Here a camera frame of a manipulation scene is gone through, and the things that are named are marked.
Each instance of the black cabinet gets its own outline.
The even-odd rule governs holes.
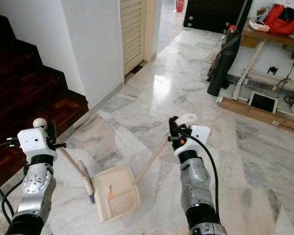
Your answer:
[[[223,33],[236,24],[244,0],[188,0],[184,26]]]

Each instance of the white table leg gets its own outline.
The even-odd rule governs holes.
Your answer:
[[[244,79],[246,78],[249,70],[253,67],[259,53],[261,52],[261,49],[264,46],[264,44],[265,44],[265,40],[260,40],[260,42],[258,43],[257,48],[256,48],[253,56],[251,57],[249,63],[247,64],[247,66],[246,66],[241,78],[239,79],[238,83],[236,84],[234,93],[232,95],[232,99],[237,100],[237,98],[239,97],[239,93],[240,93],[242,83],[243,83]]]

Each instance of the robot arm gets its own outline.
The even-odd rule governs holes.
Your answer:
[[[33,126],[8,140],[13,143],[10,146],[20,146],[30,166],[22,183],[21,202],[6,235],[39,235],[51,210],[51,196],[56,185],[52,168],[57,158],[55,149],[65,144],[55,144],[53,121],[47,129],[47,122],[38,118]]]
[[[181,163],[181,204],[189,224],[189,234],[226,235],[212,202],[209,190],[210,176],[202,158],[197,155],[200,145],[181,134],[187,133],[206,143],[209,128],[192,124],[187,127],[179,122],[178,117],[170,118],[169,126],[169,141],[172,141],[174,155]]]

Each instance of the orange label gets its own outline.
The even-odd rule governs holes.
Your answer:
[[[112,193],[112,186],[109,185],[109,192],[108,192],[108,197],[112,197],[113,196],[113,193]]]

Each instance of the white door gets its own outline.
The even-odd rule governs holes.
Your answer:
[[[144,60],[146,0],[120,0],[124,74]]]

